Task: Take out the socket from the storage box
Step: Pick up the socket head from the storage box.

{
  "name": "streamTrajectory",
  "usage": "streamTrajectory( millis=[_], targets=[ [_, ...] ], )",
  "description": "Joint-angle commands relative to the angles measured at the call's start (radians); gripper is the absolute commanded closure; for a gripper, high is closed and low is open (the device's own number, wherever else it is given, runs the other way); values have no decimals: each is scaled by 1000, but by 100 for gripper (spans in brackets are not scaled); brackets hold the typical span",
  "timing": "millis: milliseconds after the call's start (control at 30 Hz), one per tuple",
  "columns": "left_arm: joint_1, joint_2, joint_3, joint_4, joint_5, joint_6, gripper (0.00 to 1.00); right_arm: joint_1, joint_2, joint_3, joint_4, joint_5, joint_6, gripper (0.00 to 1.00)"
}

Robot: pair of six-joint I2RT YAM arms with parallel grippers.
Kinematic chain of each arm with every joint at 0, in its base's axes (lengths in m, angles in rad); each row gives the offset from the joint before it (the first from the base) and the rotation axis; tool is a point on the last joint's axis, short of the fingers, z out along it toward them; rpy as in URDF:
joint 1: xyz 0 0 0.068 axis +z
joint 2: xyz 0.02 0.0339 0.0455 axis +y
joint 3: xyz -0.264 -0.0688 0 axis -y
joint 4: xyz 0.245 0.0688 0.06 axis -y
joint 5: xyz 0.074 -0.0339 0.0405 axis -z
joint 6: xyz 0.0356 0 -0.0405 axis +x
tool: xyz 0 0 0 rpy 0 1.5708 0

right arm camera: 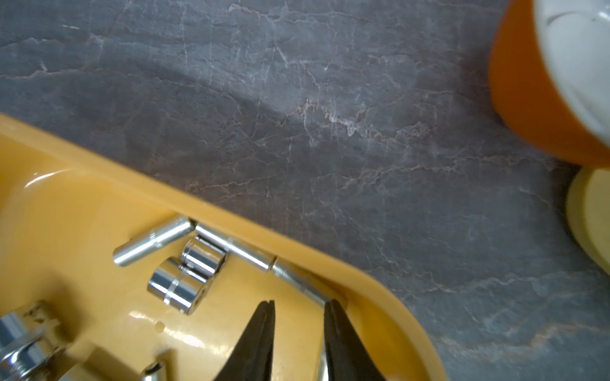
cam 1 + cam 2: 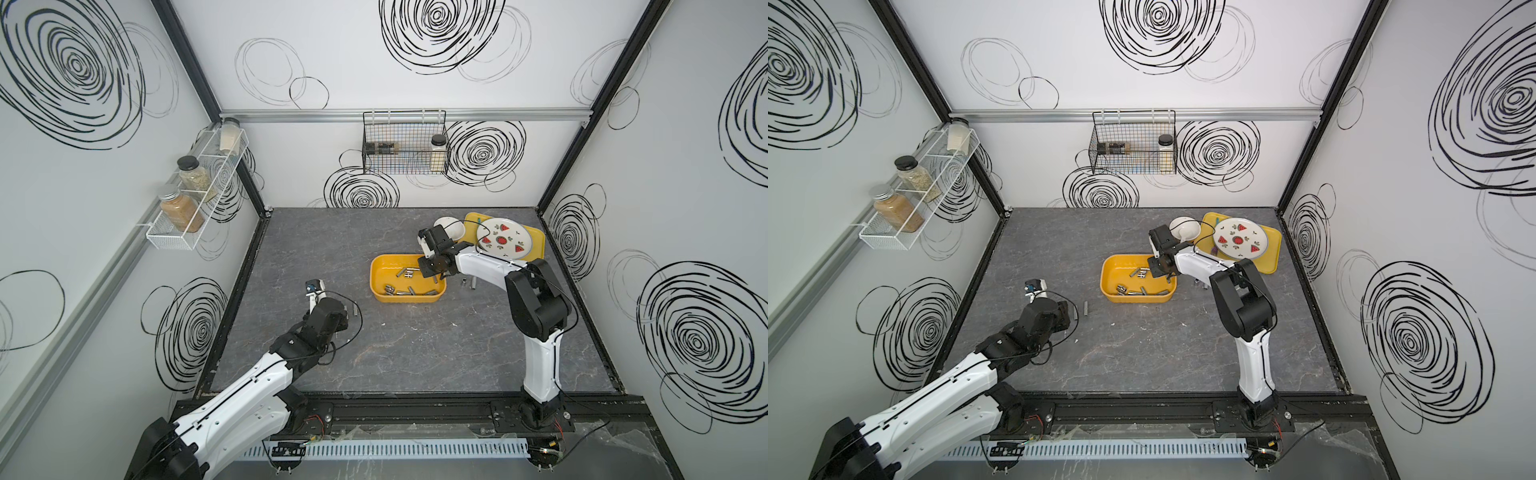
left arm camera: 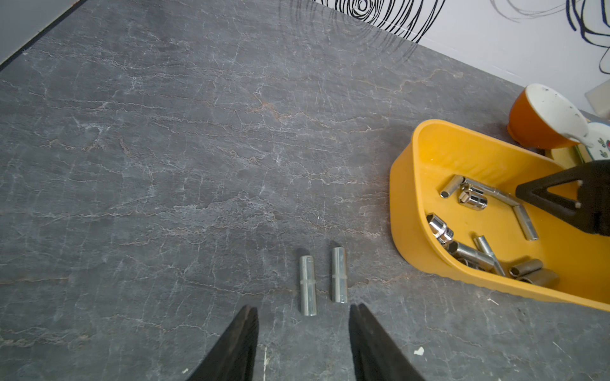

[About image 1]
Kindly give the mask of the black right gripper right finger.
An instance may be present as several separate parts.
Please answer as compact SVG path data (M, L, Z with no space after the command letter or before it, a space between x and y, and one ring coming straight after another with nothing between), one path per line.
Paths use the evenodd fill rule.
M329 380L385 381L336 299L324 307L324 340Z

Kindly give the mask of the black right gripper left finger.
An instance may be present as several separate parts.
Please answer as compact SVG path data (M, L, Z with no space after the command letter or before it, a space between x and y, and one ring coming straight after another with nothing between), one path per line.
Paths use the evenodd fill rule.
M215 380L270 380L275 325L274 301L261 302Z

